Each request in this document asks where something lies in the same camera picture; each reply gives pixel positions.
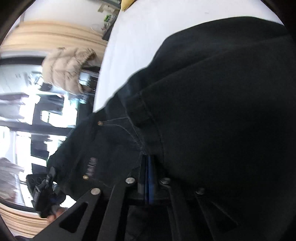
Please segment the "black jeans pants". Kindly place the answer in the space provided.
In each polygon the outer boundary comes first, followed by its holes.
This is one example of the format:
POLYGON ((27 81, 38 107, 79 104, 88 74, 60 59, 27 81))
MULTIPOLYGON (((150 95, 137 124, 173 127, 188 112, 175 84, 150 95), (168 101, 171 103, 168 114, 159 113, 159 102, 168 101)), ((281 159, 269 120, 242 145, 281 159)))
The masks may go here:
POLYGON ((170 180, 182 240, 295 240, 295 41, 227 18, 177 32, 49 158, 73 199, 170 180))

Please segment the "yellow pillow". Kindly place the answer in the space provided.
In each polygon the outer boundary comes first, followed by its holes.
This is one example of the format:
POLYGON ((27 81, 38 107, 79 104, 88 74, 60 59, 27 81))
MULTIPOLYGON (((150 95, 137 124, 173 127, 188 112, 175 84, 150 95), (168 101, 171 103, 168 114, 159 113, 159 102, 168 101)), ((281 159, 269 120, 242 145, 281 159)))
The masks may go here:
POLYGON ((121 1, 121 10, 126 11, 134 2, 135 2, 135 0, 122 0, 121 1))

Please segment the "beige puffer jacket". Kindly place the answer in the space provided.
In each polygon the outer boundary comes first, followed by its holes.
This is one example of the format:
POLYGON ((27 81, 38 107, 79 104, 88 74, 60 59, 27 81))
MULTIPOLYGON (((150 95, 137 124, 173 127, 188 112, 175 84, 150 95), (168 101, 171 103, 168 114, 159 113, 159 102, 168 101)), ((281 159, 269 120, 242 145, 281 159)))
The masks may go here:
POLYGON ((89 93, 91 88, 79 83, 83 67, 99 65, 93 49, 82 47, 58 48, 48 54, 42 63, 45 83, 60 87, 74 95, 89 93))

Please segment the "dark grey nightstand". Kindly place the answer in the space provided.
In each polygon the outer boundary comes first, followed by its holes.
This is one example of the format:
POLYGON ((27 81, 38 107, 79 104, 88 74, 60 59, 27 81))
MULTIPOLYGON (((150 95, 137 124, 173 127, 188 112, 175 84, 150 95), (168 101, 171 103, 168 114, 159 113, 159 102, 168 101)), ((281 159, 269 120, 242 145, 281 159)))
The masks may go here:
POLYGON ((115 24, 115 22, 112 22, 110 24, 110 26, 108 27, 108 29, 106 30, 106 32, 103 34, 102 40, 109 41, 109 38, 110 38, 110 35, 111 35, 111 32, 112 32, 112 29, 113 29, 114 24, 115 24))

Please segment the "beige curtain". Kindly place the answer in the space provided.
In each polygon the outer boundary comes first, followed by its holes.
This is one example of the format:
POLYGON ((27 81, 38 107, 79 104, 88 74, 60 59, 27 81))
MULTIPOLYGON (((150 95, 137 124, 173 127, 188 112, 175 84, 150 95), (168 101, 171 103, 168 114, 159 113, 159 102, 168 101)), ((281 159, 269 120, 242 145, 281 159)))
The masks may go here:
POLYGON ((62 47, 85 47, 103 53, 107 42, 102 34, 91 28, 66 22, 26 21, 20 23, 6 36, 1 51, 41 50, 62 47))

